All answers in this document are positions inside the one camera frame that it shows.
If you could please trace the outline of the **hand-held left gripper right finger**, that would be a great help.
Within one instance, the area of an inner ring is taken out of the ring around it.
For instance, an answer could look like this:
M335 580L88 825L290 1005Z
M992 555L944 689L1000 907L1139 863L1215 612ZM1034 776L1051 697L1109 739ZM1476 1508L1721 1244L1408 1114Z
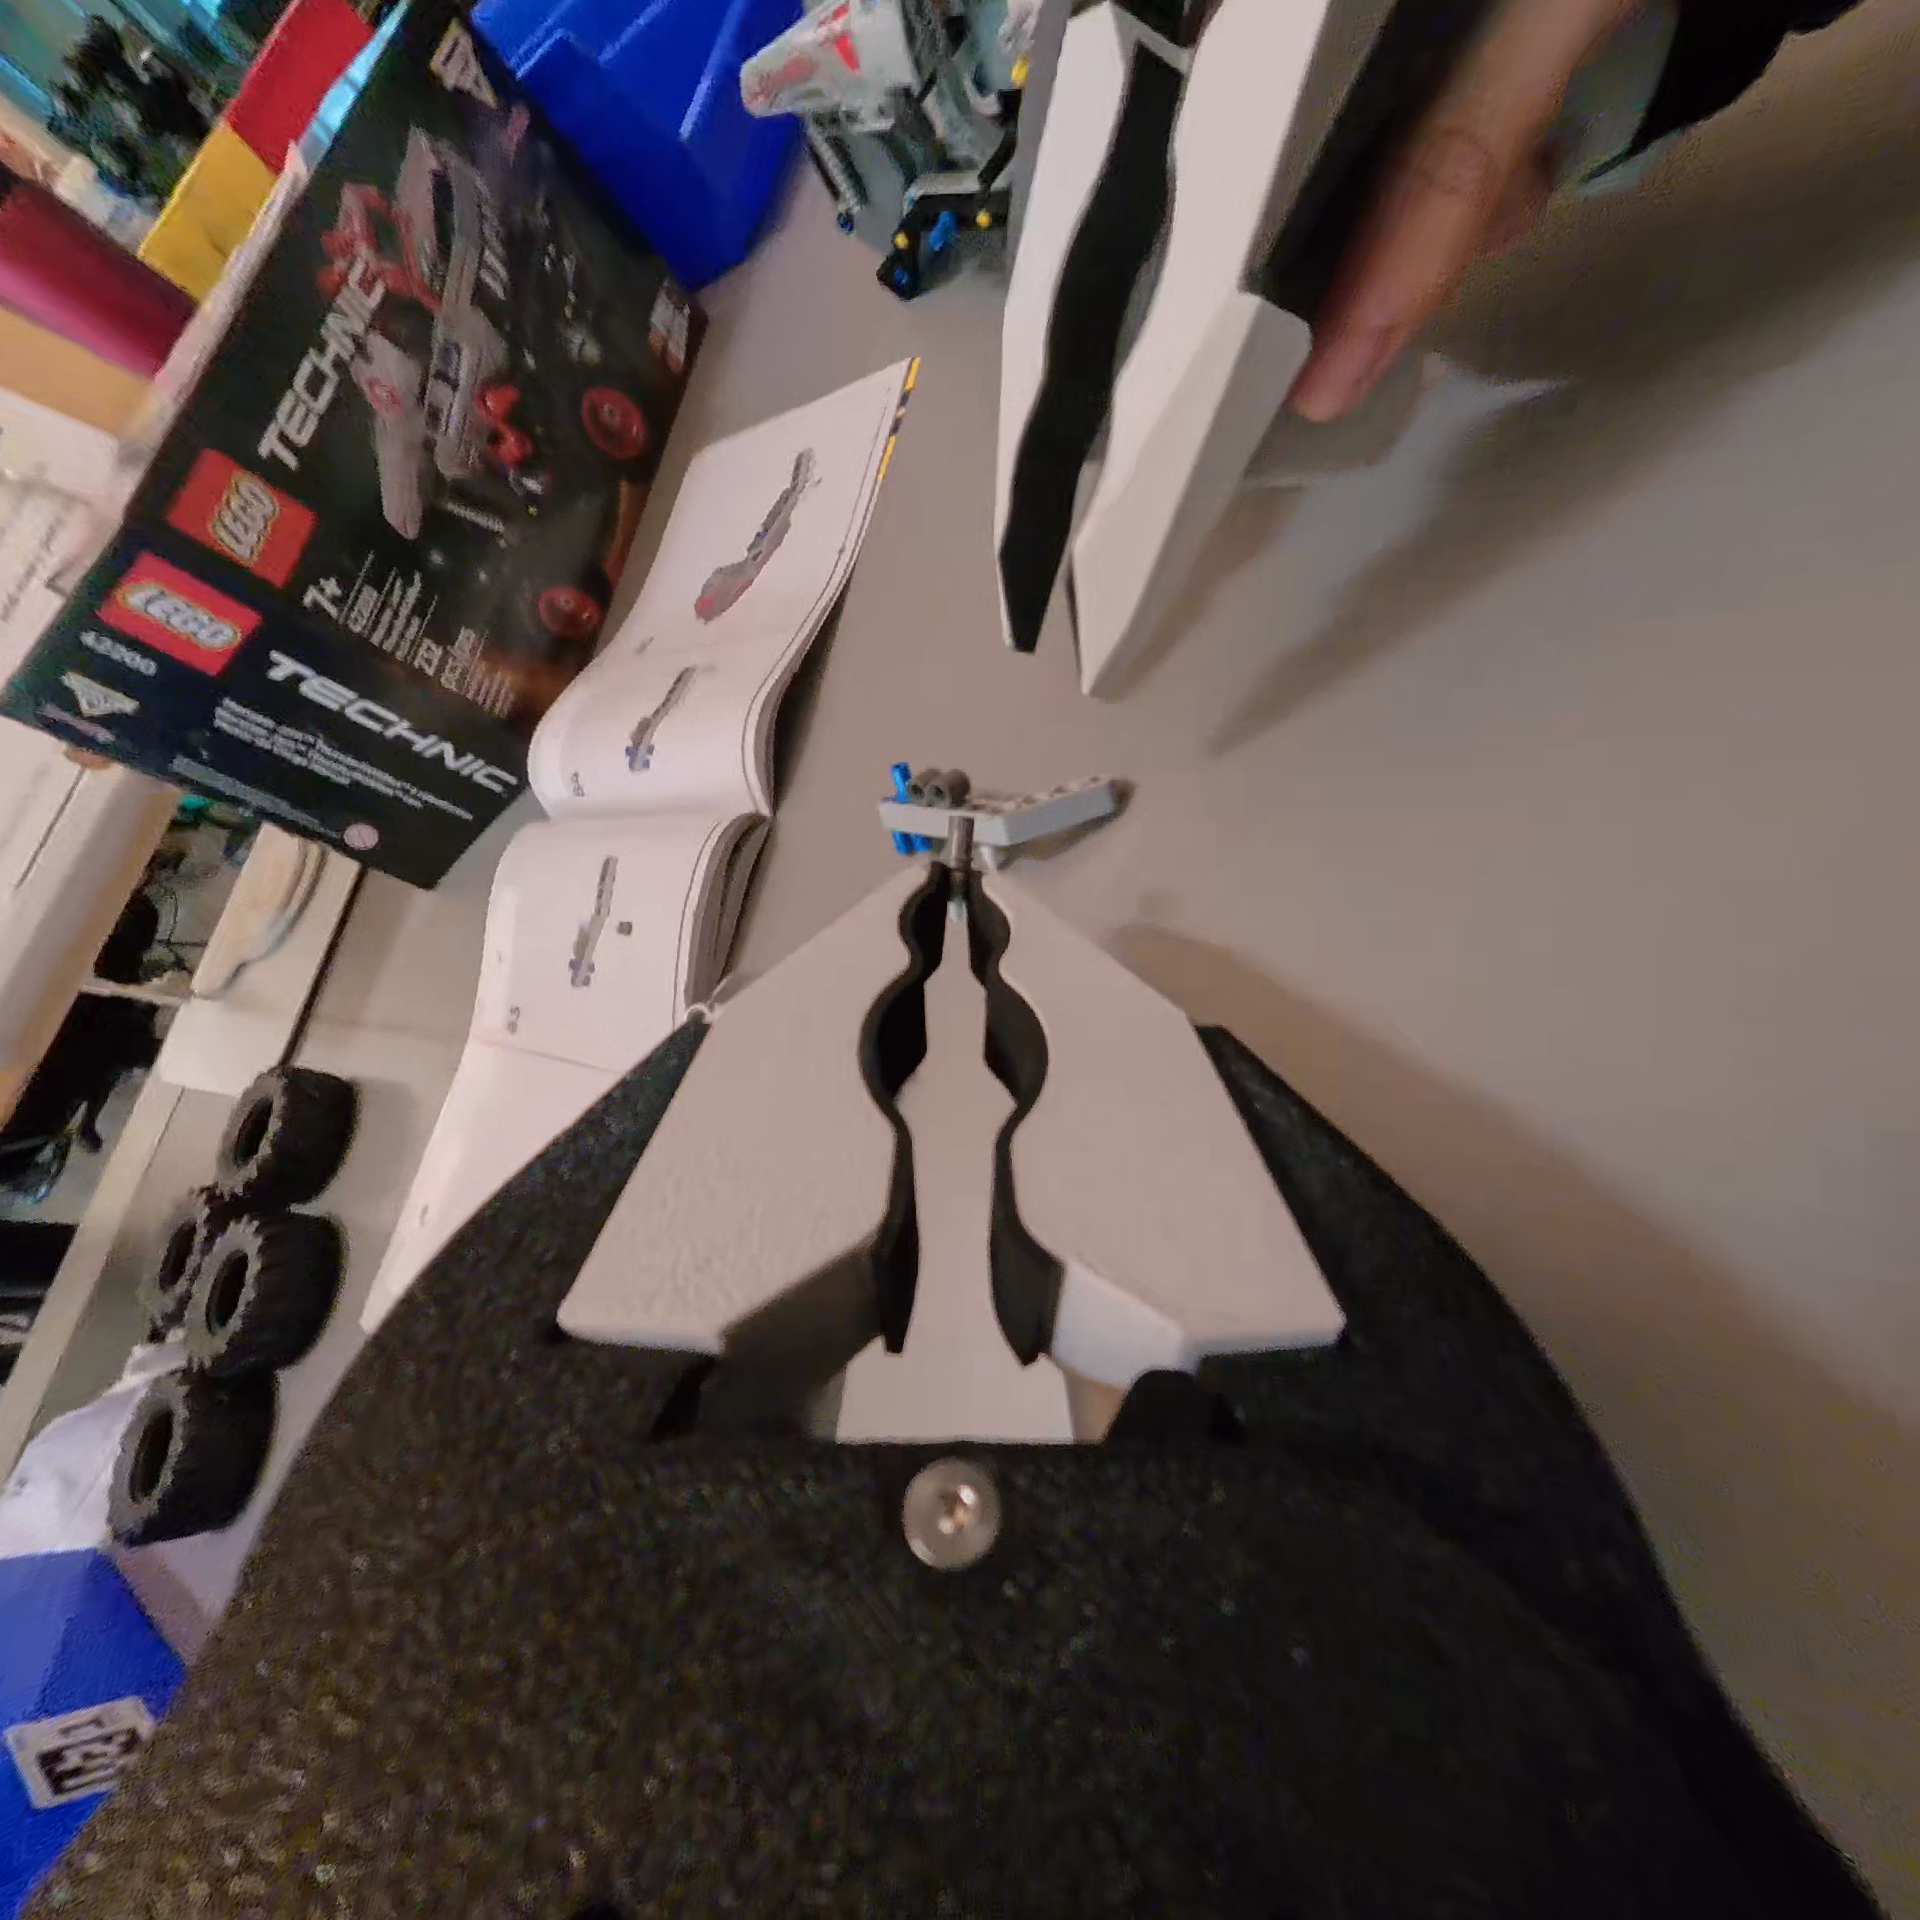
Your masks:
M1005 876L967 883L994 1147L997 1320L1088 1379L1331 1345L1346 1317L1203 1034Z

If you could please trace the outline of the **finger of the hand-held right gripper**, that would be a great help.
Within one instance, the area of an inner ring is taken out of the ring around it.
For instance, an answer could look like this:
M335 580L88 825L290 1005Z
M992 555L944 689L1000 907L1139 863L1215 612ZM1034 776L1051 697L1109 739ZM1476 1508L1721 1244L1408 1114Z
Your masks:
M1070 557L1079 684L1120 695L1248 476L1314 480L1382 458L1396 378L1328 427L1278 414L1309 323L1255 286L1389 3L1226 3L1189 59L1157 285L1115 384Z
M1171 138L1201 4L1074 4L1042 34L1018 150L1003 305L997 588L1029 654L1070 580L1077 498L1101 451L1171 206Z

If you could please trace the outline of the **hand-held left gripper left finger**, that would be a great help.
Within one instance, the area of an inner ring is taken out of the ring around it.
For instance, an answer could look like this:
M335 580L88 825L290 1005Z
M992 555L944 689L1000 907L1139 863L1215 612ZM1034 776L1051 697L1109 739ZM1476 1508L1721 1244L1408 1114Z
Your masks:
M693 1357L900 1355L920 1275L901 1090L926 1054L949 870L901 872L706 1026L560 1307Z

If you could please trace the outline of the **grey toy beam blue pins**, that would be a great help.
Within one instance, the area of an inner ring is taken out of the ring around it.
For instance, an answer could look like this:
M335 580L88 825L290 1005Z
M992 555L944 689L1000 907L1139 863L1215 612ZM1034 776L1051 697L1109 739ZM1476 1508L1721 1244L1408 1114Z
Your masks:
M1081 779L1038 792L998 792L972 781L955 765L911 765L889 771L878 816L901 857L944 857L948 816L972 812L972 865L997 872L1008 861L1066 842L1117 819L1131 798L1124 781Z

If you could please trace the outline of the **grey desk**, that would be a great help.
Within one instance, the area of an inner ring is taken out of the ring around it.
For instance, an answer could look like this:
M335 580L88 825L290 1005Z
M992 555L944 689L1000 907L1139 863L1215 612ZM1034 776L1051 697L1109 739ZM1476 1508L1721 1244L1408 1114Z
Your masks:
M673 446L911 353L787 707L734 966L896 859L893 756L1136 782L1034 890L1472 1253L1741 1712L1915 1915L1915 4L1787 43L1480 269L1377 467L1220 521L1124 695L997 628L997 285L870 282L815 180Z

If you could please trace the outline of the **person's right hand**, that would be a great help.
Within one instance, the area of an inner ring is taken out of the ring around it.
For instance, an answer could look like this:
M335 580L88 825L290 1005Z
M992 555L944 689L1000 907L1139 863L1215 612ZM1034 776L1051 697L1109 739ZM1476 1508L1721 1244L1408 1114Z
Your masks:
M1311 330L1285 407L1348 417L1458 292L1546 205L1572 77L1630 3L1502 3L1384 168Z

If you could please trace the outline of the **partly built toy vehicle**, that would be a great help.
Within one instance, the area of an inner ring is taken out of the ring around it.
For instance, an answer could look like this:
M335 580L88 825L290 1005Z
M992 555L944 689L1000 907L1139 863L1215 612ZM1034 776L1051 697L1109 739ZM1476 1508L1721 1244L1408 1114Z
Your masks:
M792 118L842 231L909 302L1012 215L1041 3L817 3L741 66L748 114Z

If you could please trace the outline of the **open instruction booklet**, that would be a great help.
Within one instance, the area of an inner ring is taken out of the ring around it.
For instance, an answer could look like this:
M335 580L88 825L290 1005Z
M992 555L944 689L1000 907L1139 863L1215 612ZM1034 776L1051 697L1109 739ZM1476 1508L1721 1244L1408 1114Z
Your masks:
M360 1312L715 991L774 820L786 692L842 601L919 357L683 475L623 627L552 703L494 873L466 1044Z

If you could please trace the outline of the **black toy tyre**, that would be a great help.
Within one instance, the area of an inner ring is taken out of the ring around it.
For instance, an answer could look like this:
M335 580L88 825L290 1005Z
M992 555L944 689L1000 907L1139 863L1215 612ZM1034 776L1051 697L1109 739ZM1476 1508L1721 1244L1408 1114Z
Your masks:
M182 1320L189 1374L276 1375L325 1332L347 1266L347 1237L327 1214L239 1214L201 1260Z
M354 1081L303 1065L259 1074L234 1101L213 1193L251 1210L317 1200L348 1159L360 1111Z
M143 1548L217 1531L250 1507L267 1473L276 1375L173 1372L146 1386L121 1435L108 1534Z
M173 1210L148 1264L135 1301L146 1342L179 1332L205 1252L228 1224L228 1196L213 1185L195 1187Z

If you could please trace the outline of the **plain blue storage bin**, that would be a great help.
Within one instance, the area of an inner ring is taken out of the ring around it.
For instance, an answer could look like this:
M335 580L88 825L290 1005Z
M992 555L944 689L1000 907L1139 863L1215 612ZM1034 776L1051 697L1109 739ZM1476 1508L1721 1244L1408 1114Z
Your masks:
M753 115L742 64L802 3L486 3L479 36L672 272L741 265L802 157L790 115Z

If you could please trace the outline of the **black toy set box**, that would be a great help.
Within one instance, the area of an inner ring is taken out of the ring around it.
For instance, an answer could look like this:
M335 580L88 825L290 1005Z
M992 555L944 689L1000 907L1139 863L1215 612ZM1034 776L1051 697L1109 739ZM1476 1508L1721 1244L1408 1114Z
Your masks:
M460 4L410 4L4 718L420 889L525 792L706 330Z

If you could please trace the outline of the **white plastic bag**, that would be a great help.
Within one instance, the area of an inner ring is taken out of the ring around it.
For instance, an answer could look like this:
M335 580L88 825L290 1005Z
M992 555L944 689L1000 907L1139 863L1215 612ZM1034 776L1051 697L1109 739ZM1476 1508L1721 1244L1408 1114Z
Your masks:
M27 1444L2 1487L6 1563L105 1548L122 1441L148 1389L179 1372L182 1353L177 1336L138 1345L105 1393L50 1420Z

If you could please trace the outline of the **blue storage bin with tag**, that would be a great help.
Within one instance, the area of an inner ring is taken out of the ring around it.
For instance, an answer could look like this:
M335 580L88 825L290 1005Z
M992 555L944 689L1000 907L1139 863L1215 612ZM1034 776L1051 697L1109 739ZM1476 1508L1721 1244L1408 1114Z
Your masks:
M93 1548L2 1563L2 1913L129 1773L183 1666L111 1559Z

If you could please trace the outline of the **maroon drink bottle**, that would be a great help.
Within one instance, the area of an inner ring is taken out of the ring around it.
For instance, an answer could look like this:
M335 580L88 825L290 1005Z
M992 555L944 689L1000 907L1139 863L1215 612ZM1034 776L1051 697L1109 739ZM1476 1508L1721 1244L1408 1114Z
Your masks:
M163 368L197 314L189 292L8 164L2 305L142 378Z

